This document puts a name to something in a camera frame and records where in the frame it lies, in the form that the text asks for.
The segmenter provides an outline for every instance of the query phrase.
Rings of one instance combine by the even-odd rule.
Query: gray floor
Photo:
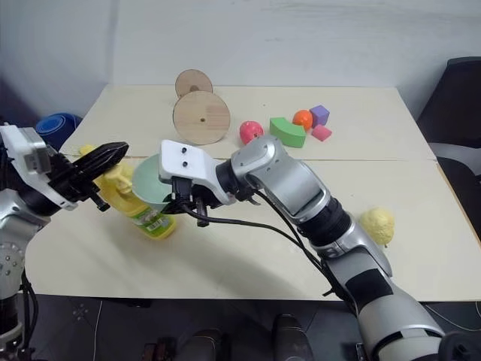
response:
[[[32,339],[35,356],[49,361],[92,359],[100,300],[63,296],[39,296],[38,300],[41,312]],[[481,328],[472,302],[431,307],[463,326]],[[270,360],[270,330],[279,313],[298,318],[317,360],[356,359],[353,345],[361,341],[360,335],[354,316],[341,302],[156,300],[150,308],[103,301],[97,360],[137,361],[144,344],[158,337],[172,336],[182,345],[194,332],[210,327],[234,336],[234,360]],[[434,317],[447,332],[455,330]]]

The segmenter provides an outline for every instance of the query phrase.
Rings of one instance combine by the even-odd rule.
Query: soap bottle label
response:
[[[139,228],[153,237],[161,235],[171,226],[169,216],[152,208],[140,212],[131,219]]]

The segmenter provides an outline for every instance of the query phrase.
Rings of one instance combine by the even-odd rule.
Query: yellow toy fruit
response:
[[[387,245],[394,235],[394,216],[384,208],[373,208],[359,219],[361,227],[377,244]]]

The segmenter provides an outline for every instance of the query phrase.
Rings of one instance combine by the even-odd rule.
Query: orange ball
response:
[[[298,111],[296,114],[294,114],[294,119],[292,122],[296,126],[303,126],[307,131],[311,126],[313,126],[313,115],[310,113],[310,111]]]

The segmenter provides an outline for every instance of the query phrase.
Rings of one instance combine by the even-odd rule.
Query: white wall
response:
[[[0,26],[0,71],[40,115],[200,68],[216,85],[398,86],[416,116],[448,58],[481,55],[479,0],[0,0]]]
[[[0,0],[3,92],[38,115],[84,115],[108,82],[112,10],[110,0]]]
[[[114,83],[398,86],[416,116],[446,60],[481,55],[479,0],[120,0]]]

